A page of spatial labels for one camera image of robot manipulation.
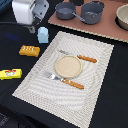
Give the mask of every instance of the table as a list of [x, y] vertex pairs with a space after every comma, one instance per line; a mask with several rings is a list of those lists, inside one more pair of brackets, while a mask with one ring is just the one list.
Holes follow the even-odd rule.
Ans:
[[[78, 128], [59, 117], [12, 96], [12, 93], [49, 45], [38, 43], [37, 30], [39, 27], [44, 26], [49, 30], [49, 42], [54, 39], [58, 31], [64, 31], [114, 45], [89, 128], [127, 128], [128, 44], [49, 24], [48, 19], [55, 11], [55, 5], [62, 2], [62, 0], [54, 0], [54, 2], [48, 0], [48, 2], [50, 4], [49, 10], [41, 24], [36, 27], [35, 34], [31, 34], [28, 29], [23, 27], [0, 25], [0, 70], [20, 68], [23, 71], [20, 79], [0, 80], [0, 105], [11, 111], [32, 117], [51, 128]], [[12, 9], [0, 14], [0, 22], [3, 21], [16, 22]], [[20, 56], [18, 52], [22, 45], [40, 47], [39, 57]]]

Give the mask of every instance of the white plate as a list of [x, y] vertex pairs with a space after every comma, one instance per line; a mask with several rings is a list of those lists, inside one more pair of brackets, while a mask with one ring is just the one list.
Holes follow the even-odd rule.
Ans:
[[56, 61], [55, 70], [63, 78], [73, 78], [81, 73], [82, 63], [77, 57], [66, 55]]

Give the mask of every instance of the placemat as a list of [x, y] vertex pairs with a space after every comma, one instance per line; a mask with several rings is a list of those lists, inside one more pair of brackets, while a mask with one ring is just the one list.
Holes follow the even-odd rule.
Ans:
[[[85, 24], [81, 22], [77, 17], [71, 20], [60, 20], [56, 17], [56, 12], [54, 12], [54, 14], [50, 17], [48, 23], [105, 38], [128, 42], [128, 31], [120, 28], [118, 23], [116, 23], [117, 9], [122, 5], [128, 4], [128, 2], [123, 3], [126, 2], [126, 0], [120, 0], [120, 2], [118, 1], [101, 0], [105, 7], [101, 20], [97, 24]], [[91, 0], [84, 0], [84, 4], [89, 2], [91, 2]], [[79, 16], [81, 15], [81, 6], [76, 6], [76, 14]]]
[[[88, 128], [113, 47], [110, 44], [60, 31], [13, 96], [80, 128]], [[74, 55], [81, 54], [97, 59], [97, 63], [81, 60], [82, 73], [71, 79], [84, 85], [83, 90], [44, 76], [44, 71], [58, 76], [54, 64], [57, 59], [64, 56], [58, 52], [60, 49]]]

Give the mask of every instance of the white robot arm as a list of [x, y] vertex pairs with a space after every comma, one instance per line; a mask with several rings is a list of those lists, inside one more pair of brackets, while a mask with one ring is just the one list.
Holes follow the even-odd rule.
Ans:
[[49, 3], [46, 0], [13, 0], [12, 8], [17, 23], [31, 25], [35, 18], [44, 18]]

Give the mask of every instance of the butter knife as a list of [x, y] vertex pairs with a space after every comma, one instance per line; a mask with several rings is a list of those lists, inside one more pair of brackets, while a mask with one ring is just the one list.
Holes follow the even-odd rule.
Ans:
[[[66, 55], [73, 55], [72, 53], [69, 53], [69, 52], [66, 52], [66, 51], [63, 51], [63, 50], [58, 50], [58, 51], [63, 53], [63, 54], [66, 54]], [[82, 55], [75, 55], [75, 56], [77, 56], [79, 59], [82, 59], [82, 60], [90, 61], [90, 62], [93, 62], [93, 63], [97, 62], [96, 59], [93, 59], [93, 58], [90, 58], [90, 57], [86, 57], [86, 56], [82, 56]]]

